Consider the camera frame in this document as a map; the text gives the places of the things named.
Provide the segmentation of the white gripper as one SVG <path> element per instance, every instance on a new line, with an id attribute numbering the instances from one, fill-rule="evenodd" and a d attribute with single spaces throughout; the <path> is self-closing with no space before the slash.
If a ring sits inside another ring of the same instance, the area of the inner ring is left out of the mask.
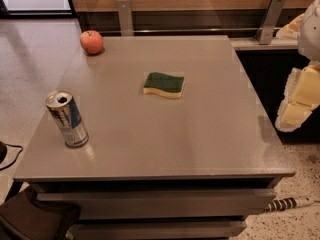
<path id="1" fill-rule="evenodd" d="M 288 75 L 275 127 L 281 132 L 300 128 L 320 105 L 320 0 L 314 0 L 277 33 L 281 40 L 297 40 L 298 51 L 310 62 L 303 69 L 293 68 Z"/>

